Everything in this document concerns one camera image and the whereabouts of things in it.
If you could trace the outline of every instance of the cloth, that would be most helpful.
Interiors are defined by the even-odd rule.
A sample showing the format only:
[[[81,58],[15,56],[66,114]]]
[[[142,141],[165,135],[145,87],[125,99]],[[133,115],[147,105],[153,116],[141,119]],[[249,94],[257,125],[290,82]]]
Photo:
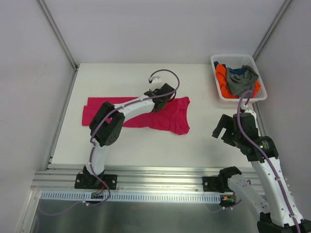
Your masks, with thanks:
[[[231,94],[229,89],[227,88],[227,80],[226,80],[226,68],[222,64],[218,64],[216,66],[216,78],[219,83],[220,91],[222,96],[226,99],[238,99],[238,96],[234,96]]]
[[[88,98],[87,106],[84,106],[82,113],[82,125],[89,126],[95,117],[100,106],[104,102],[111,104],[124,103],[136,99],[137,97],[107,97],[107,98]],[[149,127],[155,130],[171,131],[182,135],[189,132],[187,122],[187,108],[190,103],[188,97],[174,99],[168,102],[164,109],[159,112],[141,114],[126,121],[123,126],[128,128]]]
[[[244,73],[231,73],[230,68],[226,68],[226,80],[228,83],[228,89],[234,96],[241,96],[245,91],[251,90],[252,93],[255,90],[255,82],[258,79],[258,74],[250,66],[242,66],[242,69],[246,69]]]
[[[218,62],[214,62],[214,65],[216,68],[216,78],[218,80],[222,96],[226,99],[238,99],[239,96],[233,95],[231,93],[229,87],[228,87],[227,78],[226,78],[227,77],[227,69],[226,69],[225,65],[220,64]],[[230,73],[233,73],[233,74],[244,74],[245,73],[244,70],[246,71],[247,68],[246,67],[242,67],[242,68],[238,68],[238,69],[229,68]],[[260,83],[258,81],[256,81],[252,98],[254,98],[256,96],[256,94],[259,92],[260,88],[261,88]]]

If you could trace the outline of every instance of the white plastic basket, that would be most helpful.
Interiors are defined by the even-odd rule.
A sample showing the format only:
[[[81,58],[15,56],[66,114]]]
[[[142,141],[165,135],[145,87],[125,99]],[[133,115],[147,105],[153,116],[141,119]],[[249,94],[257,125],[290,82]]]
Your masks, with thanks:
[[[226,104],[237,103],[237,102],[239,102],[240,99],[226,99],[225,97],[223,97],[221,90],[220,90],[220,87],[219,87],[217,77],[216,77],[216,69],[214,66],[214,62],[216,62],[216,61],[219,62],[220,64],[225,64],[226,67],[230,67],[232,69],[241,68],[243,65],[248,65],[251,68],[253,68],[254,71],[259,76],[258,82],[260,83],[261,88],[260,88],[259,92],[255,95],[255,98],[251,98],[249,102],[254,103],[256,101],[265,100],[267,98],[266,89],[264,88],[261,76],[258,72],[257,66],[256,66],[255,61],[254,61],[252,56],[246,55],[246,54],[218,54],[218,55],[213,55],[210,58],[210,61],[212,62],[214,77],[215,77],[217,90],[218,90],[218,94],[219,94],[219,98],[220,98],[221,103],[226,103]]]

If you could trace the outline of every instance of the gray clothing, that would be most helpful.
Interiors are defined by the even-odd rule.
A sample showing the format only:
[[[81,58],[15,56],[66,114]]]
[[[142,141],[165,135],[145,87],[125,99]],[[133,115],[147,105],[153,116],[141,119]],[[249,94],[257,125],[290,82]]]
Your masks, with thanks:
[[[252,92],[255,89],[255,82],[258,79],[258,74],[250,66],[242,66],[247,70],[244,74],[238,75],[230,73],[229,68],[227,68],[227,87],[234,96],[241,96],[245,91],[251,90]]]

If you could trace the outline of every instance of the metal floor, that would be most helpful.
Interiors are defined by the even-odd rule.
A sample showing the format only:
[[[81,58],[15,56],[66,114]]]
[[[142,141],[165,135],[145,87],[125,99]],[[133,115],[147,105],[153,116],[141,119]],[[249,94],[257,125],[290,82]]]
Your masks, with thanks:
[[[58,213],[72,201],[41,200],[41,209]],[[216,214],[215,204],[107,202],[78,204],[60,216],[39,214],[32,233],[258,233],[257,221],[241,203]]]

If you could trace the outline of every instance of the white cable tray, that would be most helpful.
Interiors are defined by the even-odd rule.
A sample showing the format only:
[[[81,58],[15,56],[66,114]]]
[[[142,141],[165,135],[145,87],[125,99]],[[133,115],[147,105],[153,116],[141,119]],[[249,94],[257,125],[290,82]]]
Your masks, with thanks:
[[[42,191],[43,200],[86,200],[100,201],[102,199],[93,199],[91,194],[94,192],[84,191]],[[108,201],[131,201],[131,202],[175,202],[175,203],[220,203],[219,194],[163,194],[163,193],[128,193],[111,192],[111,198]]]

